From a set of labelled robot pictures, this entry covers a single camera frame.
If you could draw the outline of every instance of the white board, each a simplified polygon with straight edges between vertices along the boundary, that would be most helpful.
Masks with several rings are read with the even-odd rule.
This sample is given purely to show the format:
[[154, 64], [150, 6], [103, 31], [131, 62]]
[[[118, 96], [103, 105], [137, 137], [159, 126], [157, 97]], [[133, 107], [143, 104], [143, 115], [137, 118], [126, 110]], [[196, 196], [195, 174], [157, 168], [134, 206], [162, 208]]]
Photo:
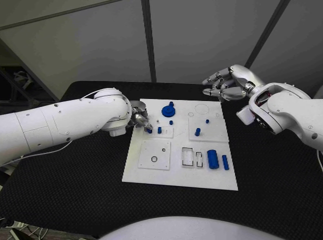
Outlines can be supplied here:
[[[146, 103], [153, 132], [144, 132], [143, 128], [133, 130], [121, 181], [238, 191], [229, 140], [225, 139], [228, 133], [221, 103], [163, 99], [141, 99], [141, 101]], [[170, 101], [176, 114], [173, 117], [165, 117], [162, 108], [169, 105]], [[189, 123], [201, 125], [199, 139], [193, 136], [195, 126]], [[219, 140], [211, 133], [212, 128], [215, 128], [212, 132], [221, 136]], [[209, 168], [208, 150], [216, 150], [218, 169]], [[229, 170], [224, 168], [222, 155], [227, 155]], [[153, 157], [160, 158], [162, 162], [159, 163]]]

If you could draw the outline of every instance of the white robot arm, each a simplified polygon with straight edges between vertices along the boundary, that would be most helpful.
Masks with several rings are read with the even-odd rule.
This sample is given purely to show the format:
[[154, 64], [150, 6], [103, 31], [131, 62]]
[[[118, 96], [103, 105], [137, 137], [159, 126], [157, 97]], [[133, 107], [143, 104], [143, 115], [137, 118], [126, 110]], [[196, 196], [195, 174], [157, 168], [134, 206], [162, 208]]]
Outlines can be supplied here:
[[17, 157], [94, 134], [113, 137], [127, 126], [153, 129], [146, 105], [128, 101], [114, 88], [105, 88], [94, 99], [81, 98], [0, 115], [0, 166]]
[[312, 99], [286, 83], [265, 84], [252, 71], [241, 65], [216, 72], [202, 81], [212, 84], [203, 94], [225, 100], [250, 97], [248, 105], [237, 113], [245, 125], [254, 121], [278, 134], [290, 129], [301, 142], [323, 152], [323, 99]]

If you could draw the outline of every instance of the black tablecloth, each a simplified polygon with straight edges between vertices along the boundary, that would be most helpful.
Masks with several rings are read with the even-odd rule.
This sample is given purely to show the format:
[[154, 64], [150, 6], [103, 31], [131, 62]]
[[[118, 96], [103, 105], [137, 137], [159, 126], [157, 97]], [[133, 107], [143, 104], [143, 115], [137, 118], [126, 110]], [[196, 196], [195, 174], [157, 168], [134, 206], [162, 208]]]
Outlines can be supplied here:
[[[62, 101], [108, 87], [130, 100], [216, 101], [201, 85], [108, 81], [75, 82]], [[97, 236], [149, 218], [195, 216], [286, 239], [323, 239], [316, 150], [288, 130], [273, 135], [255, 124], [245, 126], [237, 111], [247, 102], [222, 104], [238, 191], [121, 182], [133, 130], [118, 137], [100, 131], [62, 151], [22, 160], [0, 192], [0, 216]]]

